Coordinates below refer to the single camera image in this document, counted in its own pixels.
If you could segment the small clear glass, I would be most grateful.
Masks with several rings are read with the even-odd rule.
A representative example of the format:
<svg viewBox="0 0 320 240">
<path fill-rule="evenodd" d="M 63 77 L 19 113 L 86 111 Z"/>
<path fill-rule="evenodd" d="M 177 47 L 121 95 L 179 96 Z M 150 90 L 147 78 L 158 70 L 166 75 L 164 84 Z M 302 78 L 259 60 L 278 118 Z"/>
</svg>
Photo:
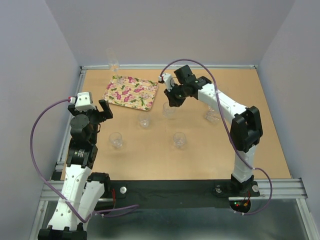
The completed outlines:
<svg viewBox="0 0 320 240">
<path fill-rule="evenodd" d="M 142 112 L 138 115 L 138 123 L 142 128 L 148 128 L 151 123 L 151 117 L 148 112 Z"/>
<path fill-rule="evenodd" d="M 113 132 L 109 135 L 109 142 L 115 148 L 121 148 L 123 145 L 123 137 L 119 132 Z"/>
<path fill-rule="evenodd" d="M 182 148 L 187 143 L 186 135 L 183 132 L 176 132 L 173 135 L 173 142 L 177 148 Z"/>
<path fill-rule="evenodd" d="M 169 102 L 165 102 L 162 106 L 162 115 L 166 119 L 174 119 L 177 107 L 170 106 Z"/>
</svg>

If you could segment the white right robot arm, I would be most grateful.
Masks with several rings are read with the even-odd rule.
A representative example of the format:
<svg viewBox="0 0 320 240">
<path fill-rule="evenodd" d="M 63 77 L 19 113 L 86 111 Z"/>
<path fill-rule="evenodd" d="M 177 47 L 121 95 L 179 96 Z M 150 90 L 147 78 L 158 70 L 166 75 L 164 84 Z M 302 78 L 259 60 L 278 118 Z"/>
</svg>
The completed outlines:
<svg viewBox="0 0 320 240">
<path fill-rule="evenodd" d="M 234 168 L 228 187 L 235 195 L 242 195 L 254 181 L 253 162 L 256 148 L 263 135 L 260 111 L 242 105 L 220 91 L 214 79 L 196 77 L 188 65 L 174 71 L 175 76 L 162 71 L 159 83 L 165 84 L 164 94 L 170 107 L 180 107 L 192 97 L 219 112 L 226 133 L 235 152 Z"/>
</svg>

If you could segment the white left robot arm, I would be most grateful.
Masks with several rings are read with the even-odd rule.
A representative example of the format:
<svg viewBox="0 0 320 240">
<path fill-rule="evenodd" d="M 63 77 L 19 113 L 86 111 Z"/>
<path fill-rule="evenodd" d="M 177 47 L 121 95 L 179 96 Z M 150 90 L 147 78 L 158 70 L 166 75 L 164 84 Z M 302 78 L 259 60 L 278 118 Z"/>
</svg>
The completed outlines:
<svg viewBox="0 0 320 240">
<path fill-rule="evenodd" d="M 82 104 L 82 100 L 82 97 L 69 100 L 68 110 L 73 117 L 64 183 L 56 191 L 58 203 L 47 227 L 39 230 L 39 240 L 87 239 L 87 225 L 99 198 L 111 193 L 109 175 L 93 172 L 92 168 L 101 123 L 112 119 L 113 113 L 106 100 L 99 100 L 102 111 L 95 105 Z"/>
</svg>

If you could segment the floral patterned tray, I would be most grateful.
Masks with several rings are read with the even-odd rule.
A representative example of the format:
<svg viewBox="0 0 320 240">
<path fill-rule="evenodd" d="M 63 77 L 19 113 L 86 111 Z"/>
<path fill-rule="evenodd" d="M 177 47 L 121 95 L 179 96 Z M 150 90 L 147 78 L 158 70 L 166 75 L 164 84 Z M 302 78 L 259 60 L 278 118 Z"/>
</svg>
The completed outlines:
<svg viewBox="0 0 320 240">
<path fill-rule="evenodd" d="M 149 111 L 155 101 L 159 84 L 132 76 L 113 75 L 102 98 L 110 104 Z"/>
</svg>

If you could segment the tall clear stemmed glass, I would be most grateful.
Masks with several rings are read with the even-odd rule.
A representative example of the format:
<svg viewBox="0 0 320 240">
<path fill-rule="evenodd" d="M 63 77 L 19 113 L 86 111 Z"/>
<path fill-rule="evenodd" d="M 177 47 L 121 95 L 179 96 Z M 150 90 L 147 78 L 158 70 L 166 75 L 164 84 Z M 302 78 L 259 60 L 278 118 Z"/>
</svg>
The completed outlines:
<svg viewBox="0 0 320 240">
<path fill-rule="evenodd" d="M 106 55 L 108 60 L 109 69 L 113 72 L 117 72 L 119 70 L 119 61 L 115 54 L 115 51 L 112 48 L 106 49 Z"/>
</svg>

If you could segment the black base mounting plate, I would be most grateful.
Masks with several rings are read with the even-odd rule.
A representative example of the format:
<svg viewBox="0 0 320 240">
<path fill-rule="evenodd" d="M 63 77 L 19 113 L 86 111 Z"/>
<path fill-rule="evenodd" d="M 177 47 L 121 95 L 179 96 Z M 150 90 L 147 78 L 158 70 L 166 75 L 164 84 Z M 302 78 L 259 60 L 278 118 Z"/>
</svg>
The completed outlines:
<svg viewBox="0 0 320 240">
<path fill-rule="evenodd" d="M 229 208 L 230 200 L 259 197 L 256 181 L 239 186 L 230 179 L 111 180 L 98 206 L 106 206 L 115 192 L 115 206 L 141 209 Z"/>
</svg>

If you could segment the front aluminium rail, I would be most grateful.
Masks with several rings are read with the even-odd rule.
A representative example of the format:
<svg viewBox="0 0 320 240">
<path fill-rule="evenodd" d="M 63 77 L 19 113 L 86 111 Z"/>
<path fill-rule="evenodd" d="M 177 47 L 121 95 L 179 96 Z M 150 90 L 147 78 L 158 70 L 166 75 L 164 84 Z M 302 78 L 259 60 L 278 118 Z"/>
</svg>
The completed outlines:
<svg viewBox="0 0 320 240">
<path fill-rule="evenodd" d="M 217 180 L 112 180 L 111 187 L 116 189 L 119 196 L 120 188 L 126 187 L 124 195 L 133 193 L 134 190 L 151 193 L 172 193 L 174 196 L 182 193 L 216 193 Z M 272 199 L 307 199 L 302 179 L 272 179 Z M 50 181 L 58 191 L 62 190 L 63 181 Z M 254 185 L 259 188 L 260 195 L 257 197 L 251 193 L 251 199 L 264 199 L 270 196 L 270 183 L 267 179 L 256 179 Z M 48 186 L 44 185 L 41 191 L 41 201 L 56 201 L 59 196 Z"/>
</svg>

